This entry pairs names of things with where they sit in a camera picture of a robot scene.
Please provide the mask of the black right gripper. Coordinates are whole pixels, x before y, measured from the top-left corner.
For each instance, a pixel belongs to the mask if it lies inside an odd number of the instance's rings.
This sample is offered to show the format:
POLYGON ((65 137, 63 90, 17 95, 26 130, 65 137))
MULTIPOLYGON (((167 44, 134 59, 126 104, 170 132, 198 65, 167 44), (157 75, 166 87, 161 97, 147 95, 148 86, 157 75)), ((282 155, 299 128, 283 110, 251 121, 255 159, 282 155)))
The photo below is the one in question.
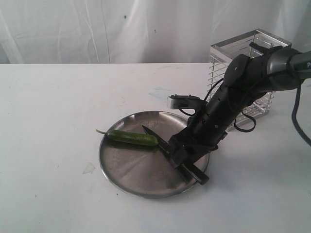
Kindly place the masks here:
POLYGON ((218 148, 227 129, 227 116, 224 114, 196 114, 187 126, 169 139, 169 144, 184 145, 189 160, 196 162, 205 154, 218 148))

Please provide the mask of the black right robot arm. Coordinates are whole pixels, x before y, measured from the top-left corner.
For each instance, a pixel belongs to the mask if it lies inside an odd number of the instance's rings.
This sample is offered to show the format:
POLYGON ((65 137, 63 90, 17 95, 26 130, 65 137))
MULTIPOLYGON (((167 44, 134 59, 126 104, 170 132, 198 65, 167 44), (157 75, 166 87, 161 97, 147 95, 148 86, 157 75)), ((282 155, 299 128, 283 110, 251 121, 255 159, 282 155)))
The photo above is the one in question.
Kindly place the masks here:
POLYGON ((218 148, 226 130, 246 106, 272 91, 297 90, 292 122, 309 144, 310 138, 297 122, 301 85, 311 77, 311 53, 291 48, 269 49, 264 55, 250 58, 239 55, 229 64, 224 79, 210 101, 194 96, 171 95, 172 109, 193 109, 187 126, 169 139, 173 148, 170 161, 174 167, 195 163, 218 148))

